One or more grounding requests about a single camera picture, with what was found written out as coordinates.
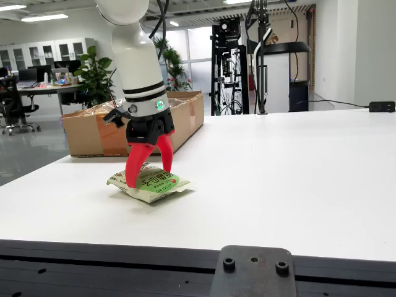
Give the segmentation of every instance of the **window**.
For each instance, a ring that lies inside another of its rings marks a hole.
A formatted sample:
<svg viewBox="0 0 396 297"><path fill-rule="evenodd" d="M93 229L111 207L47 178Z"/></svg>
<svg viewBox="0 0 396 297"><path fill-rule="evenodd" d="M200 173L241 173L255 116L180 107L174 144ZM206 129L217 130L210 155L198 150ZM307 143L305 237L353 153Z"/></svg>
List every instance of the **window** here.
<svg viewBox="0 0 396 297"><path fill-rule="evenodd" d="M210 59L212 57L211 27L188 29L191 59Z"/></svg>
<svg viewBox="0 0 396 297"><path fill-rule="evenodd" d="M205 114L210 115L210 78L212 60L212 35L211 27L194 29L172 30L166 32L166 39L180 54L183 60L183 67L186 70L186 77L181 79L187 81L192 79L192 90L200 91L204 94ZM165 62L161 58L161 72L165 83L171 77L166 73Z"/></svg>

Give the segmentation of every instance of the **green indicator light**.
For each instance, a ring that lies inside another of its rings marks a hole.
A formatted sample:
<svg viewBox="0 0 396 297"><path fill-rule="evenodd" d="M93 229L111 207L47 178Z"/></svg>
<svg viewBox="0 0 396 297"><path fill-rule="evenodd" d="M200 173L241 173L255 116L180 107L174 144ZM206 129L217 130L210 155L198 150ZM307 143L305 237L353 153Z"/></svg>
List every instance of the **green indicator light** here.
<svg viewBox="0 0 396 297"><path fill-rule="evenodd" d="M157 102L157 108L158 108L159 110L163 109L163 106L164 106L163 101L158 101L158 102Z"/></svg>

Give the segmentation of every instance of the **black power strip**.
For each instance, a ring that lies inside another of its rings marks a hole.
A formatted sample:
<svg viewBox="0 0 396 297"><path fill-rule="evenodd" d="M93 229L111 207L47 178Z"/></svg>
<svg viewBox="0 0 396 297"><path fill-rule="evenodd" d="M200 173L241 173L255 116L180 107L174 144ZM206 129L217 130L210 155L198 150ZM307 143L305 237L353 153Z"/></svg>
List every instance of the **black power strip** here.
<svg viewBox="0 0 396 297"><path fill-rule="evenodd" d="M394 101L370 102L369 111L371 113L394 113L395 106Z"/></svg>

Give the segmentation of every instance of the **ceiling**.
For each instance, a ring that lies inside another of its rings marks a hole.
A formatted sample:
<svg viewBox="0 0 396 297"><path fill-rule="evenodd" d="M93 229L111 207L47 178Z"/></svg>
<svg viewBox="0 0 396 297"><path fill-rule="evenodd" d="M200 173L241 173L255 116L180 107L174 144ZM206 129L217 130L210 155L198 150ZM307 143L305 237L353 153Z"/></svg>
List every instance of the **ceiling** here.
<svg viewBox="0 0 396 297"><path fill-rule="evenodd" d="M271 14L290 13L283 0L268 0L268 3ZM314 3L316 0L296 0L296 2L291 2L290 6L295 11L305 12ZM23 4L26 8L0 12L0 19L19 21L28 15L66 13L96 7L94 0L0 0L0 6L13 4ZM181 27L208 25L218 19L244 17L248 7L248 2L226 5L223 0L170 0L166 18L179 23ZM147 14L142 22L146 27L154 27L159 15L157 0L150 0Z"/></svg>

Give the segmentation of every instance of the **potted plant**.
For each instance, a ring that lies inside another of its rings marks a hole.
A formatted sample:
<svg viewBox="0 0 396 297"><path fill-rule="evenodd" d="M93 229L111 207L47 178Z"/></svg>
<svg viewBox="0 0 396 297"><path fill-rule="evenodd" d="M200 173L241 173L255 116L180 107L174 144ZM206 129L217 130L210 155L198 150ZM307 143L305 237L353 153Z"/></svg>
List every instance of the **potted plant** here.
<svg viewBox="0 0 396 297"><path fill-rule="evenodd" d="M81 66L74 75L84 80L80 90L85 93L84 104L88 108L111 100L113 81L109 80L111 71L107 70L111 62L109 58L98 59L95 46L88 49L88 54L81 56Z"/></svg>
<svg viewBox="0 0 396 297"><path fill-rule="evenodd" d="M160 49L162 45L162 39L157 38L154 42L156 49ZM166 71L172 76L167 82L167 91L188 91L192 90L192 80L183 80L186 77L186 70L182 65L182 59L180 54L169 45L169 41L165 40L164 50L162 57L165 62Z"/></svg>

